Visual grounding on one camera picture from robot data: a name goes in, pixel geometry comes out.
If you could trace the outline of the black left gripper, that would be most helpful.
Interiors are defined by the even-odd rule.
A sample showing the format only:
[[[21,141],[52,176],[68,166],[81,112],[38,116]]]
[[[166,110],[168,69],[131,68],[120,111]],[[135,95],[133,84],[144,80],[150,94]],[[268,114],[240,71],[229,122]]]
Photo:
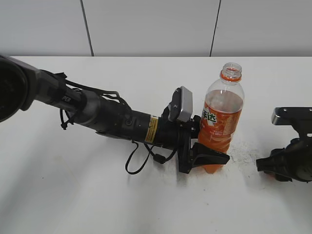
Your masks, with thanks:
[[[206,171],[217,171],[227,164],[230,156],[191,140],[197,138],[201,116],[194,115],[187,122],[169,121],[162,115],[156,131],[156,146],[172,150],[168,157],[156,154],[156,162],[163,164],[178,156],[178,171],[188,174],[192,168],[203,167]]]

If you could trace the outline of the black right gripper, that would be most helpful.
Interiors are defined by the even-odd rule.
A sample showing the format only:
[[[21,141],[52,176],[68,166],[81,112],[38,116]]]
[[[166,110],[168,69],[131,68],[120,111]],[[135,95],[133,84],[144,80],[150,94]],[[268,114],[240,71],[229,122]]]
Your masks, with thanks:
[[[256,160],[258,172],[271,172],[277,181],[297,180],[309,183],[312,180],[312,128],[295,129],[298,137],[282,149],[273,149],[270,157]]]

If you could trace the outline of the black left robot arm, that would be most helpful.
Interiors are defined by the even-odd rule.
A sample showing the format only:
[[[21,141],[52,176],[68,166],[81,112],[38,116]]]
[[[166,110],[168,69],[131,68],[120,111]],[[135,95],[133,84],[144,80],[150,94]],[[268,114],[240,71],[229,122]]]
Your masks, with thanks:
[[[148,156],[164,164],[171,159],[153,152],[161,147],[178,156],[178,170],[189,173],[205,165],[224,165],[230,157],[201,143],[192,143],[200,130],[200,117],[193,115],[193,95],[176,88],[160,117],[138,112],[116,91],[84,86],[67,79],[64,73],[37,69],[18,59],[0,58],[0,119],[5,121],[18,110],[26,111],[34,100],[59,108],[61,127],[79,124],[97,134],[142,143]]]

